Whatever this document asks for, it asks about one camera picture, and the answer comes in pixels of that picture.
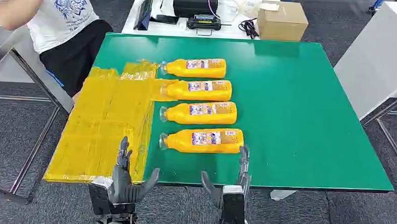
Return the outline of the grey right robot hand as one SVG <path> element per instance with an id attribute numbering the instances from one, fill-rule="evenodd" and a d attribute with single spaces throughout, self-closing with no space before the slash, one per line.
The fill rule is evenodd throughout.
<path id="1" fill-rule="evenodd" d="M 250 181 L 251 181 L 251 176 L 249 175 L 250 151 L 247 145 L 241 146 L 239 150 L 240 150 L 240 158 L 239 158 L 240 165 L 239 165 L 239 175 L 236 184 L 242 186 L 243 194 L 244 196 L 246 196 L 249 192 Z M 209 174 L 206 171 L 201 171 L 201 182 L 205 192 L 211 196 L 214 205 L 218 209 L 222 209 L 223 208 L 222 191 L 214 187 L 214 185 L 210 182 Z"/>

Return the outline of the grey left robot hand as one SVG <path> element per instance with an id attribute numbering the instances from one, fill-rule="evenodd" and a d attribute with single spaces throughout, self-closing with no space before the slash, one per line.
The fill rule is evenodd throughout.
<path id="1" fill-rule="evenodd" d="M 117 162 L 113 166 L 112 180 L 113 188 L 109 200 L 114 203 L 136 203 L 156 185 L 160 175 L 160 169 L 155 168 L 149 179 L 142 184 L 134 185 L 130 176 L 130 155 L 128 150 L 128 137 L 123 137 L 120 141 Z"/>

